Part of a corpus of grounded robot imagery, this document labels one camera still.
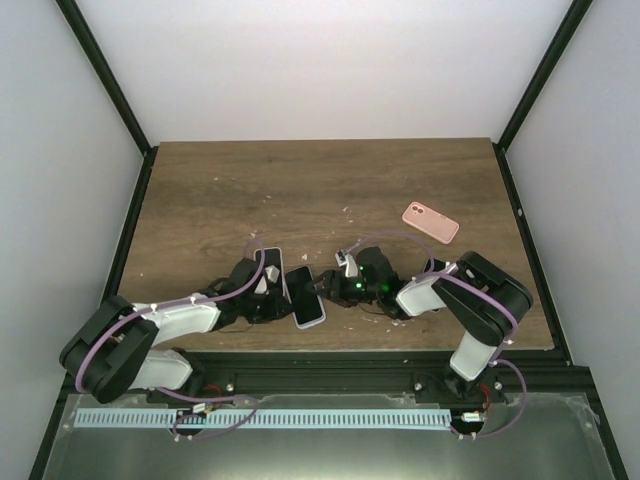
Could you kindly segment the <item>teal-edged black phone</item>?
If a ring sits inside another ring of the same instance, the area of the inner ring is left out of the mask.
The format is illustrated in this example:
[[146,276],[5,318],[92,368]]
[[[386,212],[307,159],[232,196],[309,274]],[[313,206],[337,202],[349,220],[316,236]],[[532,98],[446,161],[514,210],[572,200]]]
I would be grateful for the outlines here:
[[278,247],[255,250],[253,258],[257,262],[264,260],[265,267],[274,266],[279,270],[282,269],[282,252]]

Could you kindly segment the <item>beige phone case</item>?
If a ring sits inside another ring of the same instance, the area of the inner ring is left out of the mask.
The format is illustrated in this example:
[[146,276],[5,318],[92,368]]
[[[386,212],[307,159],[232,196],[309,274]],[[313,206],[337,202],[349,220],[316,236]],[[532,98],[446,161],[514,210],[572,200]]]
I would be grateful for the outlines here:
[[256,249],[253,259],[257,262],[264,259],[266,279],[273,284],[283,285],[283,256],[279,247]]

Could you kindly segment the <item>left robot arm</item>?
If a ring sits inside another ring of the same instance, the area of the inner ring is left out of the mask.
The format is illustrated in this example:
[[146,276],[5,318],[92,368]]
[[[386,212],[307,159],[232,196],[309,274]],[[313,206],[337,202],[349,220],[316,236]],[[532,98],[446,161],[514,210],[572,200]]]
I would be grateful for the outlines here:
[[240,318],[250,325],[270,323],[291,311],[277,251],[256,251],[229,276],[182,299],[143,304],[109,297],[63,347],[59,362],[77,391],[102,404],[130,390],[156,388],[191,404],[203,395],[204,368],[186,350],[163,350],[161,344],[220,331]]

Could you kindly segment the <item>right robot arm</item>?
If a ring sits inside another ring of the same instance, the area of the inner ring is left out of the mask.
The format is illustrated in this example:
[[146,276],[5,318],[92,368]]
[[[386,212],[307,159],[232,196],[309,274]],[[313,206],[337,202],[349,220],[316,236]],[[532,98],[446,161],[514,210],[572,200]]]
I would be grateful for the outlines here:
[[336,270],[304,282],[307,293],[344,308],[374,304],[396,320],[446,309],[459,321],[464,334],[443,373],[445,393],[458,403],[479,392],[481,375],[497,363],[533,306],[523,284],[474,251],[453,263],[428,260],[409,280],[377,246],[356,255],[339,251],[335,258]]

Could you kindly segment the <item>pink phone case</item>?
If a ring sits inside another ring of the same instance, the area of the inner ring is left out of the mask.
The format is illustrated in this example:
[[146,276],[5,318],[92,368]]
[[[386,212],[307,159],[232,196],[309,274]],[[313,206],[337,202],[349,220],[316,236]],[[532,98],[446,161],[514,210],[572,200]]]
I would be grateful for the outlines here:
[[419,202],[410,203],[401,219],[405,224],[445,245],[450,244],[459,231],[457,222]]

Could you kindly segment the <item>metal sheet plate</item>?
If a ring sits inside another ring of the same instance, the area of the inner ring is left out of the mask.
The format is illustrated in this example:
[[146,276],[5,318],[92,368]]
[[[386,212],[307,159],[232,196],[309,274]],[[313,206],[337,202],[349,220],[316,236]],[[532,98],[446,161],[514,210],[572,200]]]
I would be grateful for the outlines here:
[[[492,406],[475,439],[446,430],[76,428],[80,408],[186,409],[129,396],[66,402],[46,479],[610,479],[586,399],[512,396]],[[250,409],[226,405],[220,409]],[[436,409],[411,397],[271,396],[264,409]]]

